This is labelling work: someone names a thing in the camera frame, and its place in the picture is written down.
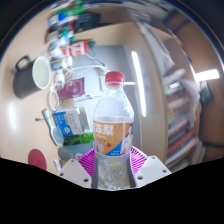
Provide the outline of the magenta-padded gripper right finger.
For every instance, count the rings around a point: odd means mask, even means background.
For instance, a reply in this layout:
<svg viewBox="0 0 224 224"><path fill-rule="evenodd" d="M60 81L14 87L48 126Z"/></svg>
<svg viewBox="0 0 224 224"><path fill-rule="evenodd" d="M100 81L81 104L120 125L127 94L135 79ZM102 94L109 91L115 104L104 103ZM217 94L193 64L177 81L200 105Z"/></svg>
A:
<svg viewBox="0 0 224 224"><path fill-rule="evenodd" d="M171 174L157 156L147 156L135 147L130 150L130 169L135 187L146 186Z"/></svg>

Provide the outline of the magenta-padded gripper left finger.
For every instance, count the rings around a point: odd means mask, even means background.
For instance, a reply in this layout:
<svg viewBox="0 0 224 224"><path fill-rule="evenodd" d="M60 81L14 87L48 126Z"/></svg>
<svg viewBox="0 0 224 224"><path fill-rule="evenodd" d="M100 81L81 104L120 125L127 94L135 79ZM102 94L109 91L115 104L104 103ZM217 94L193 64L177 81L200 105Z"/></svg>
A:
<svg viewBox="0 0 224 224"><path fill-rule="evenodd" d="M98 178L95 151L90 149L78 159L69 159L59 172L59 176L78 186L96 189Z"/></svg>

